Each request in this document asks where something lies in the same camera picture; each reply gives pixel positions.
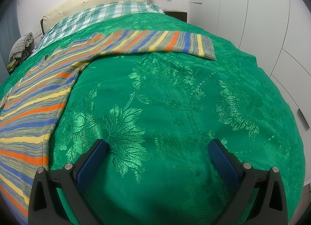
floor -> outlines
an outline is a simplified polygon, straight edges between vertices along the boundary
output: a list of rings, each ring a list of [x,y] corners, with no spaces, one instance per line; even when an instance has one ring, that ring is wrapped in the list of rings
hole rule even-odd
[[[310,185],[306,185],[302,189],[300,202],[288,225],[295,225],[302,216],[302,214],[305,212],[309,204],[310,204]]]

striped towel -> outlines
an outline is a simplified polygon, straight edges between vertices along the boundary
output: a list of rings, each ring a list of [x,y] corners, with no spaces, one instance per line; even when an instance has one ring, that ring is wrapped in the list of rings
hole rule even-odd
[[[48,141],[79,72],[96,57],[152,51],[188,53],[215,60],[209,37],[179,31],[119,30],[57,48],[31,68],[0,101],[0,192],[27,224],[36,169],[48,168]]]

bed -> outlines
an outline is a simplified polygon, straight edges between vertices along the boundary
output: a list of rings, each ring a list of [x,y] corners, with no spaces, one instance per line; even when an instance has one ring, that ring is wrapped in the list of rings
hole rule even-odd
[[[232,196],[206,149],[218,138],[256,169],[280,169],[290,219],[304,183],[303,144],[289,106],[257,67],[256,58],[225,39],[164,15],[147,1],[116,1],[80,9],[75,4],[74,13],[67,16],[64,11],[64,18],[60,7],[50,12],[58,10],[61,20],[47,27],[33,55],[0,87],[0,97],[8,97],[12,87],[55,50],[95,32],[200,34],[212,41],[216,61],[175,52],[97,58],[81,72],[49,142],[38,151],[48,154],[48,166],[40,165],[62,168],[102,138],[107,140],[108,155],[83,195],[105,224],[212,224]],[[31,188],[23,180],[34,176],[38,165],[24,176],[9,170],[10,163],[20,161],[9,160],[7,152],[27,155],[28,150],[21,148],[27,146],[24,142],[18,146],[3,134],[5,101],[0,114],[0,190],[18,221],[27,224]],[[23,185],[12,183],[16,177]],[[77,224],[62,191],[59,195],[69,219]]]

white wardrobe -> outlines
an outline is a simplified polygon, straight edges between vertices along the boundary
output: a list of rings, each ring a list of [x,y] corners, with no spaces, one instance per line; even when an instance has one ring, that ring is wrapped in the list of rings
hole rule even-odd
[[[311,13],[302,0],[202,0],[189,23],[252,54],[279,88],[304,143],[311,183]]]

checkered cloth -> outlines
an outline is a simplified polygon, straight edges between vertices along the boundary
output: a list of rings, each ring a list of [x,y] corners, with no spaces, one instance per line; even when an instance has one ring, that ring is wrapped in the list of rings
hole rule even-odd
[[[50,45],[65,36],[76,33],[89,25],[101,22],[107,19],[120,17],[127,14],[141,12],[164,12],[150,3],[139,3],[132,1],[122,1],[117,3],[101,4],[67,17],[48,30],[39,44],[33,50],[33,56],[41,49]]]
[[[21,58],[22,53],[25,48],[29,47],[29,45],[34,40],[34,36],[32,33],[27,33],[23,37],[19,38],[13,45],[10,55],[9,55],[9,63],[13,60],[18,60]]]

